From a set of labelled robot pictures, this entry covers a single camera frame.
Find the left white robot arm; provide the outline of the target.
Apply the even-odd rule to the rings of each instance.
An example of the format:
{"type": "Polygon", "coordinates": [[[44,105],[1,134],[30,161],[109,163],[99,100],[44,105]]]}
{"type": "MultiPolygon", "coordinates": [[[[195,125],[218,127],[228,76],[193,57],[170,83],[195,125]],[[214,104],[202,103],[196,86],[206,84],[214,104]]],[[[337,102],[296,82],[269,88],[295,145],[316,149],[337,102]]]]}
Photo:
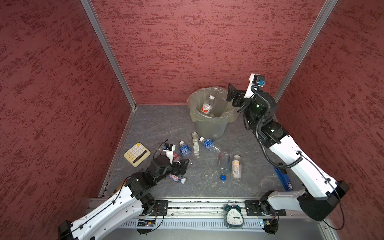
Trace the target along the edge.
{"type": "Polygon", "coordinates": [[[182,159],[171,164],[167,156],[157,156],[147,169],[127,177],[122,187],[96,209],[73,222],[61,223],[58,239],[102,240],[125,221],[150,214],[156,205],[151,189],[169,175],[184,175],[189,162],[182,159]]]}

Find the red white label water bottle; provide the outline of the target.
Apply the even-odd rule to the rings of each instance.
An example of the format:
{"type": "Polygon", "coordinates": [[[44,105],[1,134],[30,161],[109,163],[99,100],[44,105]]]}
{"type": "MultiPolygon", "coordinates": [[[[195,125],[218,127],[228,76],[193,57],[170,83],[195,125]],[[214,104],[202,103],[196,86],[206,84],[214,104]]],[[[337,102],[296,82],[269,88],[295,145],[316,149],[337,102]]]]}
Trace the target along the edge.
{"type": "Polygon", "coordinates": [[[201,112],[205,115],[209,115],[213,109],[214,101],[215,97],[210,95],[208,100],[203,103],[201,112]]]}

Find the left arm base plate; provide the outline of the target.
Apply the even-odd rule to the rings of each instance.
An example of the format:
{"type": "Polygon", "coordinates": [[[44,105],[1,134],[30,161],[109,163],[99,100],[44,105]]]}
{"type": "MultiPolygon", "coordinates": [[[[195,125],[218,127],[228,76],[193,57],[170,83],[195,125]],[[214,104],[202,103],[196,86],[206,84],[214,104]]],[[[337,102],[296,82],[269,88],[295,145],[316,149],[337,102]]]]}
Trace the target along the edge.
{"type": "Polygon", "coordinates": [[[153,200],[149,203],[148,206],[144,208],[143,215],[157,216],[159,213],[161,213],[166,216],[168,211],[168,205],[168,200],[153,200]]]}

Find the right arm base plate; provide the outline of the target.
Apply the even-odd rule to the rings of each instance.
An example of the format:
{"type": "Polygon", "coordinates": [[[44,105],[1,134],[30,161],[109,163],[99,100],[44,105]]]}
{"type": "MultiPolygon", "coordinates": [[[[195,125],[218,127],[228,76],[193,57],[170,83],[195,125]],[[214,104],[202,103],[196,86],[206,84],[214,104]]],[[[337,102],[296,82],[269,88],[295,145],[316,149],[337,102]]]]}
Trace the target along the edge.
{"type": "Polygon", "coordinates": [[[285,210],[272,210],[269,214],[263,213],[260,207],[260,201],[245,201],[245,209],[249,217],[285,217],[287,215],[285,210]]]}

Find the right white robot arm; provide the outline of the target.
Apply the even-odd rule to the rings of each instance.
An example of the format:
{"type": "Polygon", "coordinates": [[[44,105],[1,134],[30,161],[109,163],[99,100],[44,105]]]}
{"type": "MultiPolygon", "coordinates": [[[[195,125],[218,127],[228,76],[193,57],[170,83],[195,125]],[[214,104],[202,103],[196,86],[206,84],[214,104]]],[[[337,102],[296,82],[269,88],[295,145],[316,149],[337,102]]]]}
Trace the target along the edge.
{"type": "Polygon", "coordinates": [[[249,90],[251,94],[247,95],[229,84],[227,101],[244,114],[245,127],[253,132],[267,161],[275,168],[290,169],[304,184],[299,191],[268,191],[257,209],[265,216],[280,210],[301,211],[315,221],[324,221],[336,207],[342,206],[348,184],[323,171],[284,127],[272,119],[278,106],[270,94],[262,91],[261,85],[252,85],[249,90]]]}

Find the yellow label white bottle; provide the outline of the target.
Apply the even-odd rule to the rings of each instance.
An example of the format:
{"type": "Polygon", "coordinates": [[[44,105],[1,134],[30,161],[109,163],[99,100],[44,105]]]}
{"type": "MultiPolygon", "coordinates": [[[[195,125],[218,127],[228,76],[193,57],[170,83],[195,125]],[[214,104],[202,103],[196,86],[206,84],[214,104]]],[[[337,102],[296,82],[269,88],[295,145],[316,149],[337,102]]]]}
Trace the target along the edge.
{"type": "Polygon", "coordinates": [[[234,179],[240,179],[242,177],[241,156],[239,155],[234,155],[232,160],[232,177],[234,179]]]}

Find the purple label clear bottle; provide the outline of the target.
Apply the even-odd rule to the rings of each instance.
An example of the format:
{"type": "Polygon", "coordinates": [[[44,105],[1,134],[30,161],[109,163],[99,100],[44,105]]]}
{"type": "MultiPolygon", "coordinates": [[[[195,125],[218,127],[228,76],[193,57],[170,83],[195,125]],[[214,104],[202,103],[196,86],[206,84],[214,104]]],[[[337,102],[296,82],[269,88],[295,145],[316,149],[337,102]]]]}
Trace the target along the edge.
{"type": "Polygon", "coordinates": [[[185,178],[183,175],[180,175],[180,176],[176,176],[176,175],[169,175],[169,178],[174,181],[174,182],[177,182],[177,183],[181,183],[181,184],[185,184],[187,178],[185,178]]]}

